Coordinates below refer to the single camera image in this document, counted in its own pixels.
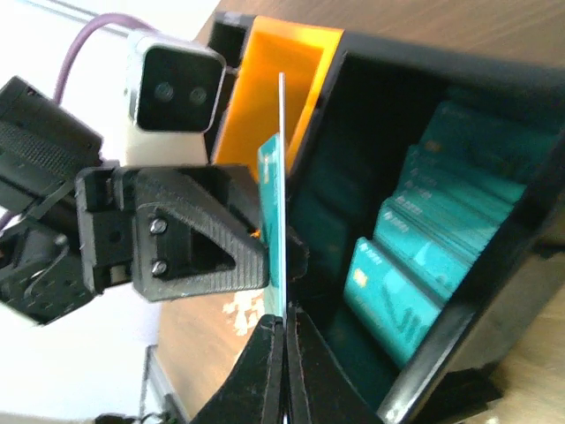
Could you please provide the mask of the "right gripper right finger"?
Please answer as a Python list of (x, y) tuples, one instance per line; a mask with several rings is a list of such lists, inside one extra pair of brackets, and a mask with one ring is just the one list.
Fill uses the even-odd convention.
[(287, 309), (288, 420), (290, 423), (379, 423), (352, 387), (310, 316)]

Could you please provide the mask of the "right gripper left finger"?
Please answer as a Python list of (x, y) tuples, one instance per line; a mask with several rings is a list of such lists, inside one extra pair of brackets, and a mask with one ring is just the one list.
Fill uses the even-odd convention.
[(262, 316), (236, 365), (193, 423), (281, 423), (283, 321)]

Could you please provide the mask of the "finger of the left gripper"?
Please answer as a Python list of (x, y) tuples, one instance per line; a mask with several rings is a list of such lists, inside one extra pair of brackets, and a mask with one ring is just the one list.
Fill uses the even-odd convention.
[(132, 282), (158, 302), (267, 286), (257, 184), (244, 165), (135, 176)]
[(309, 257), (310, 250), (308, 245), (288, 225), (286, 227), (286, 271), (288, 281), (298, 280), (307, 273)]

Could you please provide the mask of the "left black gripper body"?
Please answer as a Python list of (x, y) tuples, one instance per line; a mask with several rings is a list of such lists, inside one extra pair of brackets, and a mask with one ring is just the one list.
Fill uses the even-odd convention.
[(1, 302), (39, 325), (83, 307), (75, 178), (102, 137), (19, 76), (1, 88)]

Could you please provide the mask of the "teal credit card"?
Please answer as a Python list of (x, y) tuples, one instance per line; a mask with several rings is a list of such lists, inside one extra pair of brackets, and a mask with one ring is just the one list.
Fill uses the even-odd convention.
[(269, 282), (265, 312), (286, 318), (285, 74), (278, 75), (278, 132), (258, 149), (261, 240), (267, 246)]

